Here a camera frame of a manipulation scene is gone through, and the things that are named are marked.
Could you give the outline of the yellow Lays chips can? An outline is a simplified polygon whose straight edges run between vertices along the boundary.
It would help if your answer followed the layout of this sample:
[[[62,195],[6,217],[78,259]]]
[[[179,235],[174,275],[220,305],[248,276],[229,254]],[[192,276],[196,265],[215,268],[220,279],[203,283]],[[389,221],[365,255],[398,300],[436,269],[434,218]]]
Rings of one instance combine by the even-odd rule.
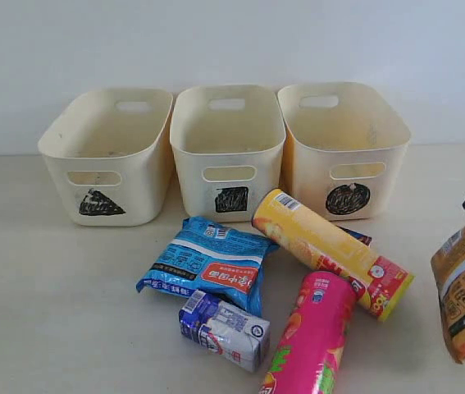
[[[262,199],[252,224],[311,270],[326,270],[346,279],[357,302],[381,322],[413,280],[406,269],[280,189]]]

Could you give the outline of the pink Lays chips can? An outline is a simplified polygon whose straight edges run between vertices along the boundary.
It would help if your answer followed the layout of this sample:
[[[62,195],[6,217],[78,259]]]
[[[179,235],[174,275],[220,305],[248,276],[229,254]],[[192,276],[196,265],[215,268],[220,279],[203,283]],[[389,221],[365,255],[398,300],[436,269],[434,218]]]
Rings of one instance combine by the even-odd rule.
[[[309,273],[276,347],[260,393],[331,393],[356,294],[342,277]]]

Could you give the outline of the blue noodle packet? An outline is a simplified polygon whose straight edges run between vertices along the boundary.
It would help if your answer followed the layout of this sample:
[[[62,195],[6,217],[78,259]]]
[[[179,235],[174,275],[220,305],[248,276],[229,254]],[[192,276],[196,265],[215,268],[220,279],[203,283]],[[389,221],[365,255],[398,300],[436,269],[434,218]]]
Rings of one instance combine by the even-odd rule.
[[[203,217],[186,218],[135,288],[184,298],[204,291],[260,317],[262,263],[277,249],[277,243],[265,236]]]

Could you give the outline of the blue white milk carton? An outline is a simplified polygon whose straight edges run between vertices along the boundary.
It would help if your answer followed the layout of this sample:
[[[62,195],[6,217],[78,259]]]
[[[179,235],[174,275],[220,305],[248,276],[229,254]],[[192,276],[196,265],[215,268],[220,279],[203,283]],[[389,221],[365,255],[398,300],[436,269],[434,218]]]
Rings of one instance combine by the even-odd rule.
[[[253,373],[270,347],[267,320],[196,290],[179,312],[181,334],[201,347]]]

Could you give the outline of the purple juice carton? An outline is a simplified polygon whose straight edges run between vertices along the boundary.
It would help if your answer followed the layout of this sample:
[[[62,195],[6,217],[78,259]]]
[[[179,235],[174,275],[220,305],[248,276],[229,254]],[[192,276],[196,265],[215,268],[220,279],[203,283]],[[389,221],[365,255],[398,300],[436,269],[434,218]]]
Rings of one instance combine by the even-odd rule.
[[[370,245],[372,242],[372,238],[370,236],[364,235],[360,232],[350,230],[345,227],[339,227],[342,231],[346,232],[347,234],[351,235],[356,240],[362,242],[364,245]]]

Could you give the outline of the cream bin circle mark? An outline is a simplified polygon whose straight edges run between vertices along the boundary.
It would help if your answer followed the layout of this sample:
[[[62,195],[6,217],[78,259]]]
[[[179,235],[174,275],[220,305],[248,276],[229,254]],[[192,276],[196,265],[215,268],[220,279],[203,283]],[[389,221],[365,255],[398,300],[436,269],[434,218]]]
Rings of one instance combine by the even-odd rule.
[[[386,210],[411,133],[372,87],[355,82],[288,85],[277,98],[287,137],[288,193],[330,221]]]

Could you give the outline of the cream bin square mark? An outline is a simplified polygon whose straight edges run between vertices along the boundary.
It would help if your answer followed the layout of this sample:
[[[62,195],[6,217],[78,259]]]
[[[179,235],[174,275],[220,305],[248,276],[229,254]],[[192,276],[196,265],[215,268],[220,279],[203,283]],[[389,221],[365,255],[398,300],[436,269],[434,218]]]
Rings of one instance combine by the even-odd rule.
[[[279,185],[285,138],[270,89],[225,85],[181,92],[170,144],[186,213],[215,222],[249,221]]]

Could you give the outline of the cream bin triangle mark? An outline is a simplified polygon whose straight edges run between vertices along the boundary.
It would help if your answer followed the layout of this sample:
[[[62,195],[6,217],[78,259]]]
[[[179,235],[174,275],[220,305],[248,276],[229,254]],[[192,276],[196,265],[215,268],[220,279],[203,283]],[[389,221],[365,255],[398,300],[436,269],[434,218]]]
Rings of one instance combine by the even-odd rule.
[[[161,212],[174,171],[173,106],[162,89],[100,89],[55,119],[38,149],[73,222],[132,227]]]

